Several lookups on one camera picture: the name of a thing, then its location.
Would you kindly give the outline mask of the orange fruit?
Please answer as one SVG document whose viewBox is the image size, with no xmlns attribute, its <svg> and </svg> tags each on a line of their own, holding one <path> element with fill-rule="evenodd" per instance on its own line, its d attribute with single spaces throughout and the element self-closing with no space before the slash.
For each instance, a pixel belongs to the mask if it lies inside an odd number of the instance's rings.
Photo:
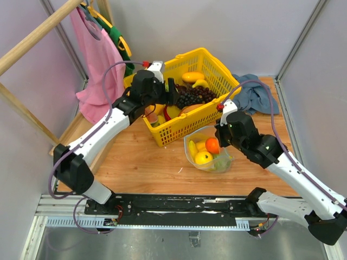
<svg viewBox="0 0 347 260">
<path fill-rule="evenodd" d="M 205 141 L 205 148 L 211 154 L 220 153 L 219 141 L 216 138 L 208 138 Z"/>
</svg>

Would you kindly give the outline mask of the clear zip top bag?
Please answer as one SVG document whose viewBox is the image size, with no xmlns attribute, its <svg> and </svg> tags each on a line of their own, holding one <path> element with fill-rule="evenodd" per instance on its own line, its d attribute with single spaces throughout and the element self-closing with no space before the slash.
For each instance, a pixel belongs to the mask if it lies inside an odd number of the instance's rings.
<svg viewBox="0 0 347 260">
<path fill-rule="evenodd" d="M 185 155 L 189 163 L 201 171 L 224 173 L 234 158 L 219 147 L 213 126 L 202 127 L 184 137 Z"/>
</svg>

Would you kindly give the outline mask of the large yellow lemon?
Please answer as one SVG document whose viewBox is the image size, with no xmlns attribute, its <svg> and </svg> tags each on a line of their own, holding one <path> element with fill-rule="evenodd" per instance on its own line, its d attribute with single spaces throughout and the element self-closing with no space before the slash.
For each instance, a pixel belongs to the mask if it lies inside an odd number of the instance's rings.
<svg viewBox="0 0 347 260">
<path fill-rule="evenodd" d="M 208 151 L 198 152 L 195 156 L 195 163 L 198 165 L 209 164 L 213 161 L 213 155 Z"/>
</svg>

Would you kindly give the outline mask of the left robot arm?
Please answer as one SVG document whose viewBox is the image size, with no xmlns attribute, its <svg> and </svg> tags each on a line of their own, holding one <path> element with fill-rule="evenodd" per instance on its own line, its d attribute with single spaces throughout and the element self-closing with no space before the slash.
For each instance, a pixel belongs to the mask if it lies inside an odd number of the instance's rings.
<svg viewBox="0 0 347 260">
<path fill-rule="evenodd" d="M 143 116 L 148 106 L 174 105 L 178 98 L 173 78 L 164 80 L 160 71 L 138 71 L 130 87 L 111 104 L 98 123 L 70 145 L 55 147 L 54 177 L 76 194 L 97 202 L 97 208 L 102 213 L 112 213 L 116 201 L 111 198 L 112 191 L 95 180 L 90 169 L 92 161 L 117 134 Z"/>
</svg>

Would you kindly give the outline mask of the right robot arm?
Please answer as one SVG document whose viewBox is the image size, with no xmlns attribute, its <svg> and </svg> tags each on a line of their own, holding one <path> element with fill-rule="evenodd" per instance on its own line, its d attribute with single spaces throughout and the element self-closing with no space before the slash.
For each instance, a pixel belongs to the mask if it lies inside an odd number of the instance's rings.
<svg viewBox="0 0 347 260">
<path fill-rule="evenodd" d="M 303 198 L 302 202 L 293 201 L 256 187 L 247 196 L 247 213 L 253 217 L 264 212 L 287 218 L 307 228 L 320 242 L 335 245 L 346 230 L 346 198 L 299 163 L 278 138 L 259 134 L 251 116 L 238 110 L 224 110 L 221 114 L 215 125 L 220 146 L 235 147 Z"/>
</svg>

